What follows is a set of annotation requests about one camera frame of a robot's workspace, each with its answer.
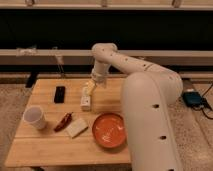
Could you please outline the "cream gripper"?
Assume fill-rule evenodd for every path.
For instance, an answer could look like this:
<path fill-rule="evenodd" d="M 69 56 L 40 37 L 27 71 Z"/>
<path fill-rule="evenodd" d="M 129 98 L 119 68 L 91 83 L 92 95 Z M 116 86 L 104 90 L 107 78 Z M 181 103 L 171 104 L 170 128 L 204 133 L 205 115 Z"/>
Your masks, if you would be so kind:
<path fill-rule="evenodd" d="M 90 79 L 89 81 L 86 82 L 86 93 L 88 95 L 83 95 L 81 97 L 81 109 L 83 111 L 90 111 L 91 110 L 91 95 L 96 88 L 96 82 L 93 79 Z"/>

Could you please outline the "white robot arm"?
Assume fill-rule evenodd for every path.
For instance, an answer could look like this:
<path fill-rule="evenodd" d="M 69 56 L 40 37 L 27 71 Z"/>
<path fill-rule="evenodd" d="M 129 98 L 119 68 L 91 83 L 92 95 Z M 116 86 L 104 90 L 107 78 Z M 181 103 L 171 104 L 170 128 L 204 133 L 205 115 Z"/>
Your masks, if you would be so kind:
<path fill-rule="evenodd" d="M 118 51 L 114 43 L 96 43 L 91 79 L 82 95 L 93 94 L 107 79 L 110 67 L 126 75 L 121 89 L 121 108 L 133 171 L 183 171 L 170 122 L 168 106 L 183 91 L 180 75 L 161 65 Z"/>

